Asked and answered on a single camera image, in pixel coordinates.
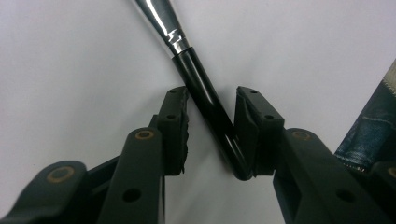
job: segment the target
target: jeans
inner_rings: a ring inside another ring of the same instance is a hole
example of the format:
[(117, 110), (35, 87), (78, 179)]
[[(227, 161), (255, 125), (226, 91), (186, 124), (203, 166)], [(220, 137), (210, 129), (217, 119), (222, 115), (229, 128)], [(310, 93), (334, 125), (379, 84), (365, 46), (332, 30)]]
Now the jeans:
[(334, 155), (346, 166), (369, 171), (396, 161), (396, 97), (381, 82)]

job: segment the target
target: metal ferrule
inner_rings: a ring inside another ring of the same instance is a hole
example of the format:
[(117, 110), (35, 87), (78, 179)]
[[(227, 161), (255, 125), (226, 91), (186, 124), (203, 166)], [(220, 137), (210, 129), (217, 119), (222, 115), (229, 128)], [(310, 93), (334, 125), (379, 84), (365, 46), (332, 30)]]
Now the metal ferrule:
[(169, 0), (136, 0), (173, 56), (190, 48)]

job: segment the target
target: white background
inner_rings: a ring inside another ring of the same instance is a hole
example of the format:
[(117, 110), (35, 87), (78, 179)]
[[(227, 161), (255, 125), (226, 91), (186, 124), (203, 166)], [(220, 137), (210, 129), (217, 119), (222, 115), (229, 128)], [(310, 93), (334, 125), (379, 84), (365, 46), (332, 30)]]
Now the white background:
[[(174, 1), (233, 119), (260, 91), (286, 127), (335, 151), (396, 57), (396, 2)], [(56, 161), (89, 169), (149, 125), (183, 85), (128, 0), (0, 2), (0, 217)], [(166, 178), (166, 223), (283, 223), (272, 177), (242, 182), (190, 101), (186, 174)]]

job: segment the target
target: black plastic part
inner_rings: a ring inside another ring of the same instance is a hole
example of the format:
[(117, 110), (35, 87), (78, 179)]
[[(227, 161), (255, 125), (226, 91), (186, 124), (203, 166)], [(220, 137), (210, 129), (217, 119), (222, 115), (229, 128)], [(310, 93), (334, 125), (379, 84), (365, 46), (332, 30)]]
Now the black plastic part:
[(79, 161), (59, 161), (23, 190), (1, 224), (72, 223), (88, 197), (87, 172)]
[(252, 171), (238, 145), (233, 125), (194, 49), (189, 48), (172, 60), (192, 99), (221, 144), (221, 152), (231, 166), (234, 175), (240, 180), (249, 180), (252, 177)]
[(166, 93), (160, 113), (154, 115), (149, 127), (157, 128), (163, 135), (164, 169), (166, 175), (180, 175), (184, 172), (187, 159), (187, 132), (189, 117), (186, 87), (174, 88)]
[(88, 171), (91, 193), (86, 203), (87, 205), (84, 208), (84, 212), (78, 217), (78, 221), (76, 223), (96, 223), (118, 161), (119, 157), (116, 157)]
[(98, 224), (163, 223), (162, 135), (137, 129), (128, 135)]
[(285, 120), (258, 92), (236, 90), (234, 125), (247, 164), (256, 175), (272, 175)]
[(274, 185), (287, 223), (392, 223), (313, 133), (286, 130), (281, 158)]
[(363, 185), (376, 203), (396, 223), (396, 162), (381, 161), (374, 164)]

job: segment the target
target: screw hole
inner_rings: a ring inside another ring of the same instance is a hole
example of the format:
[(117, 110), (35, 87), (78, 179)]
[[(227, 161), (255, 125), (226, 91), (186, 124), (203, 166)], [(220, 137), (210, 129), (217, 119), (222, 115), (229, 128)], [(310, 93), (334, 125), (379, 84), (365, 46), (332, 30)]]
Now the screw hole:
[(71, 166), (58, 167), (47, 175), (47, 181), (52, 184), (62, 183), (73, 176), (75, 169)]
[(396, 167), (390, 167), (388, 169), (388, 173), (393, 176), (394, 178), (396, 178)]
[(143, 131), (138, 132), (134, 137), (139, 140), (147, 140), (147, 139), (152, 138), (153, 136), (154, 136), (154, 132), (148, 131), (148, 130), (143, 130)]
[(133, 203), (139, 200), (140, 196), (142, 196), (142, 193), (139, 189), (128, 189), (124, 192), (122, 199), (127, 203)]
[(335, 192), (337, 197), (347, 203), (355, 202), (355, 195), (346, 189), (339, 189)]
[(300, 132), (300, 131), (293, 132), (291, 135), (297, 139), (304, 140), (304, 141), (308, 141), (311, 139), (311, 135), (309, 135), (308, 133)]

